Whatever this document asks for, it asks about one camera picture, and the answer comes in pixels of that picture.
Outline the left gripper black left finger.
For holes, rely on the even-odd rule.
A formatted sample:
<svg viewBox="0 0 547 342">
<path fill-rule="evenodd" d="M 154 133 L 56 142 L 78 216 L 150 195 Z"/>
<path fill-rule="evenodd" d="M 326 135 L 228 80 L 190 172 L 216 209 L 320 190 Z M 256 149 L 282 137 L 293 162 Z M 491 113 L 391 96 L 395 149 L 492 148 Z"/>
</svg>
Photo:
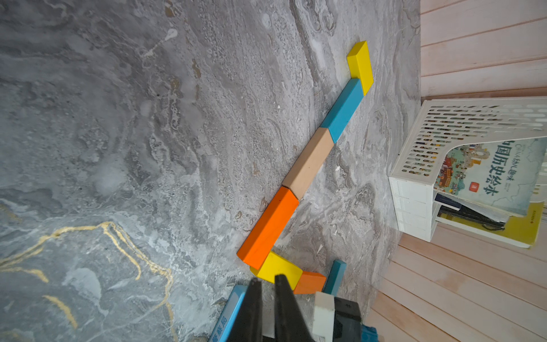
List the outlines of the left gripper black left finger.
<svg viewBox="0 0 547 342">
<path fill-rule="evenodd" d="M 262 282 L 253 278 L 249 282 L 227 341 L 262 342 L 262 307 Z"/>
</svg>

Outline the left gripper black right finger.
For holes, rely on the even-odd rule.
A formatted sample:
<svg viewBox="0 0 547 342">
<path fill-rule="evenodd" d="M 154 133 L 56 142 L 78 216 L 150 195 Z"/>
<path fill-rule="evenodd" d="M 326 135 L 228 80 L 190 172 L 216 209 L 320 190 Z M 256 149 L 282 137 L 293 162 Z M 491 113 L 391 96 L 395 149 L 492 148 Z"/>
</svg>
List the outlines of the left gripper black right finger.
<svg viewBox="0 0 547 342">
<path fill-rule="evenodd" d="M 275 276 L 275 341 L 313 341 L 284 274 Z"/>
</svg>

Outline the light blue block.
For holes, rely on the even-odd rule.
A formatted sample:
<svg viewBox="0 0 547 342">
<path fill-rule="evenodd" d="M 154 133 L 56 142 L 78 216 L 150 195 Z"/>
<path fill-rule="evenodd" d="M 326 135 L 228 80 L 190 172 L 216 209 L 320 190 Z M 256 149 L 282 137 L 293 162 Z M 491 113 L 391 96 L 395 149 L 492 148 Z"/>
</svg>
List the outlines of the light blue block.
<svg viewBox="0 0 547 342">
<path fill-rule="evenodd" d="M 236 316 L 238 315 L 239 309 L 242 305 L 245 293 L 248 286 L 245 285 L 236 285 L 229 298 L 224 306 L 222 313 L 215 324 L 213 332 L 209 337 L 209 342 L 225 342 L 227 341 Z"/>
</svg>

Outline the orange block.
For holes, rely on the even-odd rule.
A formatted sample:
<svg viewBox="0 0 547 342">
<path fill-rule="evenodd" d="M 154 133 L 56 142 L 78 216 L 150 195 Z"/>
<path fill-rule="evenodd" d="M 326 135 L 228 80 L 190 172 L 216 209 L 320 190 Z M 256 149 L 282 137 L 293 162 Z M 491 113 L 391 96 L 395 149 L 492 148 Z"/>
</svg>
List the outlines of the orange block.
<svg viewBox="0 0 547 342">
<path fill-rule="evenodd" d="M 238 258 L 260 269 L 298 205 L 293 192 L 281 186 L 237 252 Z"/>
<path fill-rule="evenodd" d="M 326 277 L 317 272 L 303 272 L 297 283 L 294 294 L 315 294 L 322 292 Z"/>
</svg>

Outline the long yellow block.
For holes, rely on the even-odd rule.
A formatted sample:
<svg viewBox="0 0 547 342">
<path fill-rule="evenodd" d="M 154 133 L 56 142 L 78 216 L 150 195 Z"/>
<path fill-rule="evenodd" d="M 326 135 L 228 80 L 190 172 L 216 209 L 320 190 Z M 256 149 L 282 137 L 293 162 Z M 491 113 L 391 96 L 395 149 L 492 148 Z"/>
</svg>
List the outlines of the long yellow block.
<svg viewBox="0 0 547 342">
<path fill-rule="evenodd" d="M 269 252 L 260 269 L 255 269 L 252 266 L 249 269 L 256 277 L 273 284 L 275 283 L 276 275 L 284 274 L 292 290 L 296 288 L 303 274 L 302 269 L 274 252 Z"/>
</svg>

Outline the teal block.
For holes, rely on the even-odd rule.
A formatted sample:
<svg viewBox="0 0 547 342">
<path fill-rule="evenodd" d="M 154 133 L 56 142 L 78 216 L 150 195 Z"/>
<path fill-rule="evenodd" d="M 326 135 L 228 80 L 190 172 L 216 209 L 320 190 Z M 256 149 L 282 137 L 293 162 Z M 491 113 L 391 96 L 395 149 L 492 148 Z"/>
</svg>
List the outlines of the teal block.
<svg viewBox="0 0 547 342">
<path fill-rule="evenodd" d="M 321 124 L 321 128 L 329 130 L 334 143 L 338 142 L 363 97 L 360 79 L 350 79 Z"/>
<path fill-rule="evenodd" d="M 340 285 L 343 281 L 344 274 L 347 269 L 347 264 L 340 259 L 333 262 L 333 266 L 329 272 L 326 283 L 323 287 L 323 293 L 337 296 Z"/>
</svg>

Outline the natural wood block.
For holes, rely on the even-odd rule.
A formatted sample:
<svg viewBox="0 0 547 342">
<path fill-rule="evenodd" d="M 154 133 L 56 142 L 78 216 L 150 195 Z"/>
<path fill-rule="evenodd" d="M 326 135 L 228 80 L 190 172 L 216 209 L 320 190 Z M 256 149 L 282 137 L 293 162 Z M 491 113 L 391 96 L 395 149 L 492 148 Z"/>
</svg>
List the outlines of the natural wood block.
<svg viewBox="0 0 547 342">
<path fill-rule="evenodd" d="M 318 128 L 283 179 L 282 185 L 289 188 L 301 200 L 333 146 L 334 142 L 329 129 Z"/>
</svg>

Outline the short yellow block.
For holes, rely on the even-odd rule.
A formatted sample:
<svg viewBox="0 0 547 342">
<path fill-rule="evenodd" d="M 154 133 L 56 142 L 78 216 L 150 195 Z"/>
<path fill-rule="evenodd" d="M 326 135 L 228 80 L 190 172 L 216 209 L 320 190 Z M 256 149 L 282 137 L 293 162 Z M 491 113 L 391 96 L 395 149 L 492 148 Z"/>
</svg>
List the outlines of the short yellow block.
<svg viewBox="0 0 547 342">
<path fill-rule="evenodd" d="M 351 78 L 360 80 L 363 95 L 366 96 L 374 82 L 367 41 L 361 41 L 354 45 L 347 55 L 347 62 Z"/>
</svg>

